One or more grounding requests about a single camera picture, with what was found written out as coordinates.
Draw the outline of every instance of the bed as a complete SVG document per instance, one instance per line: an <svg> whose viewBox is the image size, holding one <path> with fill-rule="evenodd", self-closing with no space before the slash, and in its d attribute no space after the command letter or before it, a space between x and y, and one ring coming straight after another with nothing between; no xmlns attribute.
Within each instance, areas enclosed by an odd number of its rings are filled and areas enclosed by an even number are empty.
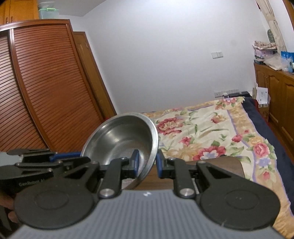
<svg viewBox="0 0 294 239"><path fill-rule="evenodd" d="M221 99L145 115L156 125L165 157L187 162L237 157L247 179L277 194L281 210L274 228L294 237L294 166L253 99Z"/></svg>

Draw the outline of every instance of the light switch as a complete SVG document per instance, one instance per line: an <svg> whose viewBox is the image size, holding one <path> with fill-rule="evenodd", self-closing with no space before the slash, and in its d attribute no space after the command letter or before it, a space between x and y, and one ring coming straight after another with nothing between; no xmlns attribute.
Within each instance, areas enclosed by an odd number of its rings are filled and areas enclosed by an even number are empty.
<svg viewBox="0 0 294 239"><path fill-rule="evenodd" d="M218 58L218 53L217 52L212 52L211 55L212 55L213 59Z"/></svg>
<svg viewBox="0 0 294 239"><path fill-rule="evenodd" d="M222 52L217 52L217 54L218 54L218 58L223 57L223 53Z"/></svg>

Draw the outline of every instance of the floral blanket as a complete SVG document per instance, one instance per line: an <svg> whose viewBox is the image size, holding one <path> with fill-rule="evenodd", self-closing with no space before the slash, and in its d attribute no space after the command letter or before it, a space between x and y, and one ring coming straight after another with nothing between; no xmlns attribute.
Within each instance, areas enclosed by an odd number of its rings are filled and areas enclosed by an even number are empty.
<svg viewBox="0 0 294 239"><path fill-rule="evenodd" d="M165 157L185 161L237 157L246 179L273 190L281 202L274 228L294 236L294 217L276 167L274 147L259 135L242 106L244 98L228 98L193 107L145 113L156 125Z"/></svg>

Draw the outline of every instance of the stainless steel bowl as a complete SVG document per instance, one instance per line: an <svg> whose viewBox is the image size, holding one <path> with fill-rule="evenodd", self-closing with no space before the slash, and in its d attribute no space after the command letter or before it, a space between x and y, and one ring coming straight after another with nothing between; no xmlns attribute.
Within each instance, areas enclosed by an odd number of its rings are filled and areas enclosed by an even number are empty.
<svg viewBox="0 0 294 239"><path fill-rule="evenodd" d="M110 118L88 138L81 156L107 165L112 159L130 157L135 149L140 151L138 177L122 183L123 189L132 189L147 176L158 150L157 129L147 116L128 113Z"/></svg>

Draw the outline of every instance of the white paper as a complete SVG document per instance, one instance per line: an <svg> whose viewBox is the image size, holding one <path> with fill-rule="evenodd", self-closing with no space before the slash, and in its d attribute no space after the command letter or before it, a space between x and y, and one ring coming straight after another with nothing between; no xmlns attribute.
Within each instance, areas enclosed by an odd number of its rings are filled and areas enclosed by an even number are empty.
<svg viewBox="0 0 294 239"><path fill-rule="evenodd" d="M267 104L268 103L268 89L262 87L256 87L257 94L256 100L258 104Z"/></svg>

